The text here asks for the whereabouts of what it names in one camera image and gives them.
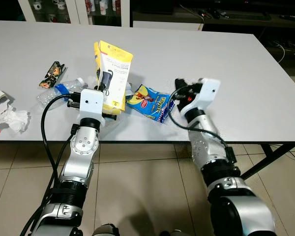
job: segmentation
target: white table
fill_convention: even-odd
[[[63,80],[95,78],[93,43],[104,40],[134,55],[129,81],[171,93],[175,78],[221,81],[206,111],[227,142],[295,142],[295,84],[250,34],[118,28],[72,24],[1,22],[0,89],[12,106],[33,111],[38,84],[55,60],[68,67]],[[66,140],[77,110],[65,105],[48,112],[46,135]],[[39,141],[41,114],[31,112],[28,129],[3,129],[0,140]],[[174,117],[180,119],[177,109]],[[160,124],[126,107],[120,121],[102,128],[107,142],[188,141],[170,120]]]

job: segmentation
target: glass cabinet door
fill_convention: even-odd
[[[85,0],[90,25],[121,26],[121,0]]]
[[[71,23],[65,0],[29,0],[37,22]]]

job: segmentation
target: blue snack bag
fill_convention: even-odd
[[[164,123],[168,116],[167,103],[170,95],[156,92],[151,88],[141,85],[127,104],[146,117]],[[170,111],[174,108],[174,102],[170,103]]]

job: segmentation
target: table leg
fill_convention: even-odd
[[[290,151],[295,147],[295,144],[283,144],[277,150],[272,151],[269,144],[262,144],[262,149],[265,151],[266,158],[260,161],[258,164],[250,168],[248,171],[241,175],[242,179],[248,179],[258,171],[262,170],[267,165],[271,164],[273,161],[278,159],[279,157],[283,156],[285,153]]]

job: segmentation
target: cabinet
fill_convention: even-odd
[[[130,26],[130,0],[18,0],[28,22]]]

